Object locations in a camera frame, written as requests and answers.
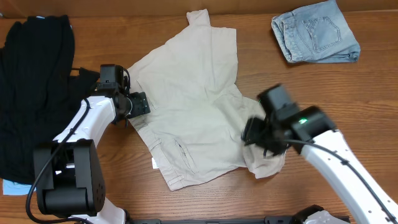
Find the beige khaki shorts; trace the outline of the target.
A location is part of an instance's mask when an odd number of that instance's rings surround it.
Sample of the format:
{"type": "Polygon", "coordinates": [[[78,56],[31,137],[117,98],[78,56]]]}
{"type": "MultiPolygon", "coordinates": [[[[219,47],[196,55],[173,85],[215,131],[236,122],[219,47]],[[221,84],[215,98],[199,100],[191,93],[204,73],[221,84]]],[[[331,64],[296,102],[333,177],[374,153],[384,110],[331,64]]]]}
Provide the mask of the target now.
{"type": "Polygon", "coordinates": [[[130,69],[150,113],[131,119],[170,190],[211,181],[238,167],[256,178],[278,173],[274,156],[241,135],[261,105],[236,86],[236,30],[213,27],[207,10],[187,14],[188,26],[130,69]]]}

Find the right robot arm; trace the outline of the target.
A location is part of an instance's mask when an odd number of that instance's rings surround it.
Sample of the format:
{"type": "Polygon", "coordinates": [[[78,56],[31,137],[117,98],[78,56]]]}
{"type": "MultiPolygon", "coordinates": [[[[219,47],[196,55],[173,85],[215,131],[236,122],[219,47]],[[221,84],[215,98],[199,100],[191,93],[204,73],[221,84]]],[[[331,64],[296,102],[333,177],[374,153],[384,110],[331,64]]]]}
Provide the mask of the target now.
{"type": "Polygon", "coordinates": [[[279,156],[290,147],[326,179],[357,223],[397,223],[397,204],[356,158],[341,131],[317,106],[300,109],[283,85],[257,99],[264,119],[248,119],[245,145],[263,148],[265,156],[279,156]]]}

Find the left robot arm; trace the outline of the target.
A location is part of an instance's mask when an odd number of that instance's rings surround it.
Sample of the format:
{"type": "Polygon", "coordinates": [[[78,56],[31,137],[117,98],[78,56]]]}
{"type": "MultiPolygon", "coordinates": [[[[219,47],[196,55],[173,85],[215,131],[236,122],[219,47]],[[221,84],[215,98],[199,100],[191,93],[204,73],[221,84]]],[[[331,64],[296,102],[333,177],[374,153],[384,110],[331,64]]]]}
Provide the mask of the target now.
{"type": "Polygon", "coordinates": [[[36,223],[42,220],[31,212],[31,199],[53,223],[132,223],[129,213],[106,198],[106,187],[96,147],[109,124],[128,121],[150,113],[144,92],[130,91],[129,72],[120,65],[102,65],[92,96],[70,124],[52,141],[34,149],[35,180],[27,195],[25,210],[36,223]]]}

